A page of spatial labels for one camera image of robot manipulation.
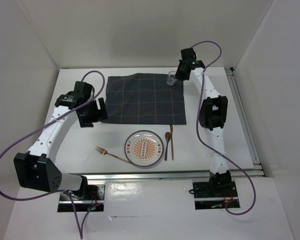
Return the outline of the copper knife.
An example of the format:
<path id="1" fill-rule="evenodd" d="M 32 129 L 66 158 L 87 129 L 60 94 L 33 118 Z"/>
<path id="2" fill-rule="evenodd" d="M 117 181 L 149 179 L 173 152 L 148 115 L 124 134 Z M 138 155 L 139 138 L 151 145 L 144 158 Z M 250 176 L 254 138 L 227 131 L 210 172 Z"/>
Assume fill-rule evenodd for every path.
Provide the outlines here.
<path id="1" fill-rule="evenodd" d="M 174 161 L 173 125 L 170 125 L 171 159 Z"/>

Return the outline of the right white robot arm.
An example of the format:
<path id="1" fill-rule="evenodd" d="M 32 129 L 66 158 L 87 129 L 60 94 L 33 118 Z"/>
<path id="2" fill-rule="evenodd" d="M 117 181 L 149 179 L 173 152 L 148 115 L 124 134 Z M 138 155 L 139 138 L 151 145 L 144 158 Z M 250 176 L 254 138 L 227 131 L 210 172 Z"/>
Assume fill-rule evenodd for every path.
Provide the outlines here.
<path id="1" fill-rule="evenodd" d="M 193 194 L 203 197 L 223 197 L 232 183 L 232 177 L 224 144 L 224 126 L 227 119 L 228 98 L 221 95 L 205 73 L 205 65 L 197 60 L 192 47 L 181 51 L 181 59 L 175 74 L 177 80 L 191 80 L 202 95 L 199 104 L 198 123 L 203 128 L 207 145 L 212 148 L 210 158 L 209 181 L 207 186 L 193 187 Z"/>

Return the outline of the dark grey checked cloth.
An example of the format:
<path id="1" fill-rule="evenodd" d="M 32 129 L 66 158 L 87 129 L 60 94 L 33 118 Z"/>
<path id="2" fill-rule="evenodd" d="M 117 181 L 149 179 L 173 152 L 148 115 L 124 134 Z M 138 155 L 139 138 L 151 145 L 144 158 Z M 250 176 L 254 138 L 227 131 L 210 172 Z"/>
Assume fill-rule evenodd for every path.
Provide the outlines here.
<path id="1" fill-rule="evenodd" d="M 167 84 L 166 74 L 109 76 L 105 107 L 107 124 L 186 125 L 184 83 Z"/>

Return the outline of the clear plastic cup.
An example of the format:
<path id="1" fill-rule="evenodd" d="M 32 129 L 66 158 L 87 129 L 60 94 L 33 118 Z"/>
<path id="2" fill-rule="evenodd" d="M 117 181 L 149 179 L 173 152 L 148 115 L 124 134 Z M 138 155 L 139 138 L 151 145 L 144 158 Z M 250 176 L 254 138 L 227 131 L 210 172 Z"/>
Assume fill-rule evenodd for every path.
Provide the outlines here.
<path id="1" fill-rule="evenodd" d="M 166 83 L 169 85 L 169 86 L 173 86 L 176 82 L 177 82 L 177 78 L 176 78 L 176 71 L 170 71 L 168 74 L 167 74 L 167 80 L 166 80 Z"/>

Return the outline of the patterned glass plate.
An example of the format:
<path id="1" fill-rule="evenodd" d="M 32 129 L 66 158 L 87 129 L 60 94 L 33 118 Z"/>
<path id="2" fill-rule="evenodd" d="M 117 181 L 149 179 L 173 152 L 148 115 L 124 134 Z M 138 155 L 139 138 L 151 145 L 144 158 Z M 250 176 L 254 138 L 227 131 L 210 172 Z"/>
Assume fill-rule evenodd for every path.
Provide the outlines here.
<path id="1" fill-rule="evenodd" d="M 164 143 L 153 131 L 138 130 L 128 136 L 124 143 L 127 160 L 138 168 L 155 166 L 164 155 Z"/>

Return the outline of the copper fork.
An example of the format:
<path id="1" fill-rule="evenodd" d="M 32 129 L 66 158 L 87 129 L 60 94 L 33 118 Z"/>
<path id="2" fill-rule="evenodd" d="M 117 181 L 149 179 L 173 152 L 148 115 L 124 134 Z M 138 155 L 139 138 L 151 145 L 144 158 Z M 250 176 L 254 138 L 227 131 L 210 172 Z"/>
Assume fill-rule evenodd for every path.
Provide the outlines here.
<path id="1" fill-rule="evenodd" d="M 116 158 L 116 159 L 118 159 L 118 160 L 120 160 L 120 161 L 123 161 L 123 162 L 126 162 L 126 163 L 128 163 L 128 164 L 131 164 L 131 162 L 130 161 L 128 161 L 128 160 L 126 160 L 126 159 L 124 159 L 124 158 L 122 158 L 122 157 L 119 157 L 119 156 L 117 156 L 117 155 L 114 155 L 114 154 L 112 154 L 112 153 L 109 153 L 106 149 L 104 149 L 104 148 L 102 148 L 102 147 L 99 147 L 99 146 L 96 146 L 95 147 L 95 150 L 98 152 L 98 153 L 100 153 L 100 154 L 102 154 L 102 155 L 109 155 L 109 156 L 111 156 L 111 157 L 113 157 L 113 158 Z"/>

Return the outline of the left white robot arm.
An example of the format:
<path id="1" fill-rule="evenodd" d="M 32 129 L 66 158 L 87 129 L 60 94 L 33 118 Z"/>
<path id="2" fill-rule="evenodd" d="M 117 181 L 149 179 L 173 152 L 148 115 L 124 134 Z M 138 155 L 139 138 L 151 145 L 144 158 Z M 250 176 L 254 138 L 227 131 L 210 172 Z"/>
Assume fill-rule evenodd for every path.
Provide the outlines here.
<path id="1" fill-rule="evenodd" d="M 23 188 L 55 193 L 70 191 L 78 200 L 89 193 L 86 177 L 62 173 L 55 165 L 56 157 L 67 133 L 75 122 L 81 128 L 92 128 L 94 123 L 108 118 L 102 97 L 93 99 L 94 87 L 77 81 L 74 90 L 62 94 L 37 141 L 25 153 L 17 153 L 13 163 L 19 184 Z"/>

